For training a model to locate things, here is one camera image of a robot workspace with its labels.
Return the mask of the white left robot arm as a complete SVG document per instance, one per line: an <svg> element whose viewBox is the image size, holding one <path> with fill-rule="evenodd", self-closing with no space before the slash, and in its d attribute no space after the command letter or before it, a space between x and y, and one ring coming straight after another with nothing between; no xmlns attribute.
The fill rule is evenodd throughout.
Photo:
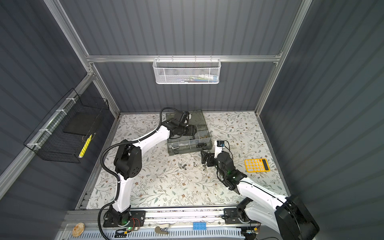
<svg viewBox="0 0 384 240"><path fill-rule="evenodd" d="M123 140L118 144L107 148L100 157L101 167L117 179L117 190L114 200L106 204L111 218L119 225L128 223L131 218L131 191L134 178L142 169L142 156L148 150L158 143L177 136L194 136L197 133L197 127L194 125L174 126L172 124L162 124L152 132L143 137L127 141ZM110 150L118 148L114 160L115 170L110 170L105 165L105 158Z"/></svg>

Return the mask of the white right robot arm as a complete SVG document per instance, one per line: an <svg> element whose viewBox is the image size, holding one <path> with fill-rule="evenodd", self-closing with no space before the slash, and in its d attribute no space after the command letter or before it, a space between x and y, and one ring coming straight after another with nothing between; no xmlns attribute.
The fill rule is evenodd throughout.
<svg viewBox="0 0 384 240"><path fill-rule="evenodd" d="M256 221L275 230L284 240L312 240L320 227L297 196L278 195L255 183L237 170L227 152L201 151L202 164L214 167L217 178L230 191L244 199L237 205L238 219Z"/></svg>

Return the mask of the transparent green compartment organizer box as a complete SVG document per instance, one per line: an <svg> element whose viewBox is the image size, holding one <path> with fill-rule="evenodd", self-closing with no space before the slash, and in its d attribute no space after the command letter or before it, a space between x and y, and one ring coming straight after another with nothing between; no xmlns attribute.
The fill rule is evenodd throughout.
<svg viewBox="0 0 384 240"><path fill-rule="evenodd" d="M190 124L197 129L194 136L176 136L167 140L170 156L200 151L207 152L212 149L213 142L202 110L191 112Z"/></svg>

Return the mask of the yellow tray with white cells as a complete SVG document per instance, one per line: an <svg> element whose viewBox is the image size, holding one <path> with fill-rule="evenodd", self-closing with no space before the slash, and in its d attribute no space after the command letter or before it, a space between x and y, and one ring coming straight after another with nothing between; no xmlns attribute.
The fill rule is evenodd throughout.
<svg viewBox="0 0 384 240"><path fill-rule="evenodd" d="M264 173L271 170L267 159L248 159L244 160L244 164L248 173Z"/></svg>

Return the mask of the blue lego brick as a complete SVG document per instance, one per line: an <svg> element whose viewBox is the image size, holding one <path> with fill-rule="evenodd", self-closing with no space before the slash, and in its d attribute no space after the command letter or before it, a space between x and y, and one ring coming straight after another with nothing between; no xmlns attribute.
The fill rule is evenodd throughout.
<svg viewBox="0 0 384 240"><path fill-rule="evenodd" d="M205 222L194 222L193 230L194 231L205 231L207 229L207 224Z"/></svg>

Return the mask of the black foam pad in basket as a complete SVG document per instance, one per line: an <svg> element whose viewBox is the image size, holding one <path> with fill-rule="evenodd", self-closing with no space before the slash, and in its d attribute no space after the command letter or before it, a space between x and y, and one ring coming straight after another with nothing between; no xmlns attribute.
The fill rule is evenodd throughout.
<svg viewBox="0 0 384 240"><path fill-rule="evenodd" d="M63 132L79 136L90 136L96 133L102 121L103 117L100 115L76 113L64 127Z"/></svg>

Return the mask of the round wooden disc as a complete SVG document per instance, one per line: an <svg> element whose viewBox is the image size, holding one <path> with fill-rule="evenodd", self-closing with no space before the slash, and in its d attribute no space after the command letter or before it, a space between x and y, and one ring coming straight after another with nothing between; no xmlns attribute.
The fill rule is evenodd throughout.
<svg viewBox="0 0 384 240"><path fill-rule="evenodd" d="M72 230L72 237L77 238L79 237L85 230L85 225L82 223L79 223L74 226Z"/></svg>

